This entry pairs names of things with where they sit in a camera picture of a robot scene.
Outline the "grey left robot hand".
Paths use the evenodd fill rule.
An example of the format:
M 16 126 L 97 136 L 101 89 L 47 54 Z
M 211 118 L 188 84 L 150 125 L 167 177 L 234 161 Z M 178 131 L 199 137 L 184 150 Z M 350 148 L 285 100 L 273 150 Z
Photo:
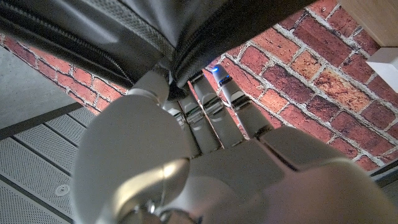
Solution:
M 354 162 L 274 128 L 221 66 L 180 109 L 165 71 L 147 72 L 88 126 L 73 171 L 76 223 L 396 223 L 397 208 Z

